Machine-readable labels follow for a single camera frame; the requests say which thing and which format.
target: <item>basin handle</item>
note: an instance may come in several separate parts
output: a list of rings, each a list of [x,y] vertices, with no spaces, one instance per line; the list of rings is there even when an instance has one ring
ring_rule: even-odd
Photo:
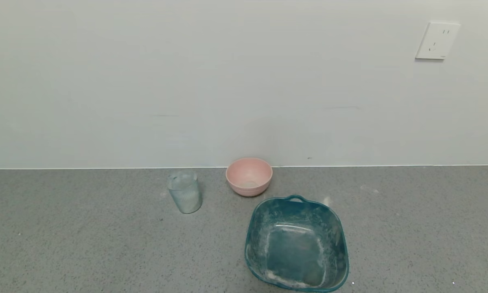
[[[306,200],[306,199],[304,199],[304,198],[303,198],[301,195],[291,195],[291,196],[289,196],[289,197],[286,197],[284,200],[289,200],[289,201],[291,201],[291,200],[293,200],[293,199],[298,199],[298,200],[300,200],[301,202],[307,202],[307,200]]]

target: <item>glass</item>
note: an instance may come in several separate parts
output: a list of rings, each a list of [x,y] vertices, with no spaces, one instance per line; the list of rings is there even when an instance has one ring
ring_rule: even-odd
[[[196,212],[202,204],[197,174],[192,170],[177,171],[168,176],[168,190],[183,214]]]

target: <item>pink bowl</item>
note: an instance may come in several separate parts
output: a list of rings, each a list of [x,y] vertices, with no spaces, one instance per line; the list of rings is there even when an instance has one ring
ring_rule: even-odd
[[[245,157],[234,161],[225,171],[229,186],[244,197],[254,197],[264,192],[273,176],[273,169],[264,160]]]

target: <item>plastic container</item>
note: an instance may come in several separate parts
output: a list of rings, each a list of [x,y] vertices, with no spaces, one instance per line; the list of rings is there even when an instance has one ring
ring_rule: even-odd
[[[299,195],[266,199],[255,208],[245,261],[258,279],[303,292],[335,291],[349,269],[340,219]]]
[[[192,170],[183,170],[168,176],[168,191],[175,205],[183,214],[196,212],[202,205],[201,191],[197,174]]]

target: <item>wall socket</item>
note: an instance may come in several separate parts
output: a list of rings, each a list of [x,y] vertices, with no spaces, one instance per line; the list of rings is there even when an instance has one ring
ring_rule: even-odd
[[[417,51],[417,59],[445,59],[454,44],[460,24],[430,22]]]

